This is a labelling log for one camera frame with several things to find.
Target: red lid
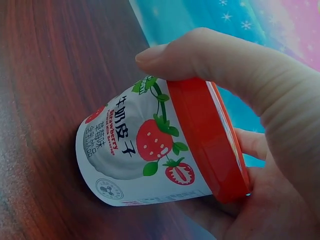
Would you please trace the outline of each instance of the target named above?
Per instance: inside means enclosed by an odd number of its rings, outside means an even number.
[[[221,203],[250,192],[244,158],[216,85],[199,78],[167,82],[196,164]]]

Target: strawberry illustration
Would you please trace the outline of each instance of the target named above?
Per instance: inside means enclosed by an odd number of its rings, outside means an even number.
[[[166,156],[172,150],[174,142],[170,134],[159,130],[156,120],[149,119],[140,127],[136,145],[140,156],[151,162]]]
[[[85,120],[85,124],[90,123],[91,121],[93,121],[94,119],[96,119],[100,113],[103,112],[103,110],[105,109],[105,106],[100,107],[95,113],[91,114],[86,120]]]
[[[165,175],[167,178],[179,185],[190,185],[195,181],[195,172],[194,170],[186,163],[181,162],[184,157],[181,157],[178,161],[169,159],[166,164]]]

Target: green vine illustration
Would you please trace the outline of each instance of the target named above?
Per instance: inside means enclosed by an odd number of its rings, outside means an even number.
[[[157,128],[164,134],[170,135],[172,137],[179,137],[179,130],[175,127],[170,125],[170,120],[168,120],[167,112],[166,112],[166,102],[170,100],[170,97],[162,93],[159,85],[157,84],[157,78],[153,76],[145,77],[144,79],[138,81],[132,88],[132,92],[137,93],[139,95],[150,91],[150,93],[156,98],[157,100],[157,111],[153,114],[153,119],[156,123]],[[189,148],[183,142],[173,142],[171,149],[176,156],[179,156],[180,152],[188,151]],[[145,165],[143,169],[144,176],[152,176],[158,171],[158,163],[162,157],[152,162],[149,162]],[[177,161],[170,159],[169,162],[173,163],[178,166],[180,162],[184,159],[184,157],[179,158]]]

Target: plastic cup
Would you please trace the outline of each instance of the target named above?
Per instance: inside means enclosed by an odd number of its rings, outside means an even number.
[[[218,89],[198,78],[138,81],[81,123],[75,148],[86,184],[112,206],[250,192]]]

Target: brown table surface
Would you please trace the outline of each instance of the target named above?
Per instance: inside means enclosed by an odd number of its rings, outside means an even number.
[[[191,240],[174,204],[111,207],[75,154],[82,120],[144,76],[127,0],[0,1],[0,239]]]

